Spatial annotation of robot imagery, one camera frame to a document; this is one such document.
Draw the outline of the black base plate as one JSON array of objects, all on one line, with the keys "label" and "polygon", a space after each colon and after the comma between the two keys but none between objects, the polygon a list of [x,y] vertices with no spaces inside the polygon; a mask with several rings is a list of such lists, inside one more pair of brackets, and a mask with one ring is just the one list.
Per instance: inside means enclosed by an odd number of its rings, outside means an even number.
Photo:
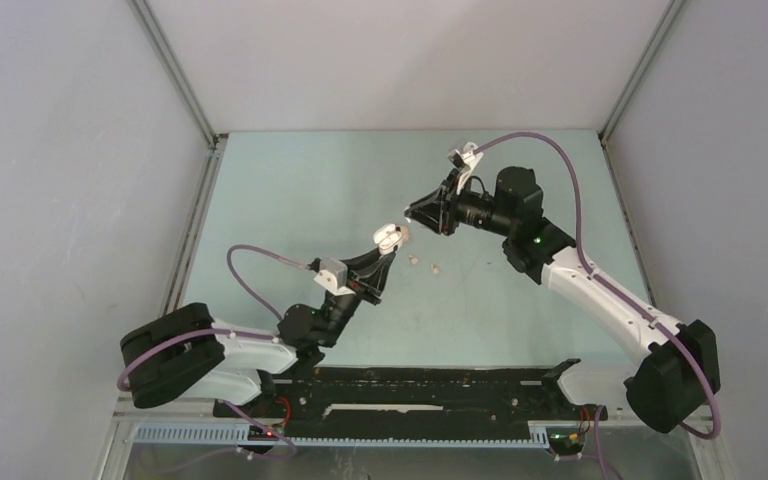
[{"label": "black base plate", "polygon": [[[315,367],[277,374],[241,405],[291,437],[503,440],[530,437],[531,413],[561,402],[560,376],[575,365],[492,369]],[[580,407],[572,422],[605,420]]]}]

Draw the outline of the aluminium frame rail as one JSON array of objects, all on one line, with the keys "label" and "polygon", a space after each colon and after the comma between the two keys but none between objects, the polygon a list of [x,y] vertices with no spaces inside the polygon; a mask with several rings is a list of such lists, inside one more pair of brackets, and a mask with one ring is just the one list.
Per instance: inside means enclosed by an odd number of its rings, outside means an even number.
[{"label": "aluminium frame rail", "polygon": [[655,389],[620,389],[606,392],[562,392],[561,402],[550,405],[546,411],[531,413],[530,417],[537,422],[574,421],[579,418],[579,408],[585,407],[595,420],[595,409],[598,405],[616,407],[624,412],[632,412],[641,422],[653,430],[669,433],[685,422],[700,407],[709,403],[705,392],[698,387],[687,392],[661,392]]}]

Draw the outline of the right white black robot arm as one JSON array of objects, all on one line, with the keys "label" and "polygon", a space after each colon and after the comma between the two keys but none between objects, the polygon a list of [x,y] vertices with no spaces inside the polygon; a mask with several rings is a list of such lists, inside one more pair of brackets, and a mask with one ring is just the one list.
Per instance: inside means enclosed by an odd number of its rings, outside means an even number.
[{"label": "right white black robot arm", "polygon": [[508,263],[598,320],[635,363],[624,379],[631,410],[651,429],[669,433],[721,387],[716,334],[701,320],[684,324],[615,284],[577,241],[544,214],[543,191],[531,169],[506,167],[494,193],[471,190],[458,170],[412,202],[407,219],[438,235],[461,225],[502,236]]}]

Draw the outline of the white earbud charging case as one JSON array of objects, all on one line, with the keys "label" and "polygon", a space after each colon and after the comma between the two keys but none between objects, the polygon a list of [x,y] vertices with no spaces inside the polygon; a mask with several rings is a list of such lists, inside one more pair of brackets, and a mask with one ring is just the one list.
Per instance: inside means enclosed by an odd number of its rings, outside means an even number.
[{"label": "white earbud charging case", "polygon": [[373,234],[373,242],[381,255],[394,253],[405,241],[405,233],[400,225],[385,224]]}]

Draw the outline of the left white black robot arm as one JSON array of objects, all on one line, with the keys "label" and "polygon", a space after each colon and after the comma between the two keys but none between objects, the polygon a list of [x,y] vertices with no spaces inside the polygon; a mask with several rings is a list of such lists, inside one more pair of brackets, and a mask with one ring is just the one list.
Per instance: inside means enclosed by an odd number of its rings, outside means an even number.
[{"label": "left white black robot arm", "polygon": [[120,341],[124,369],[117,388],[130,394],[138,409],[181,398],[216,399],[264,416],[276,403],[267,377],[311,372],[359,306],[380,303],[398,251],[374,248],[350,259],[294,262],[323,282],[323,302],[292,305],[276,316],[274,333],[221,321],[202,302],[135,329]]}]

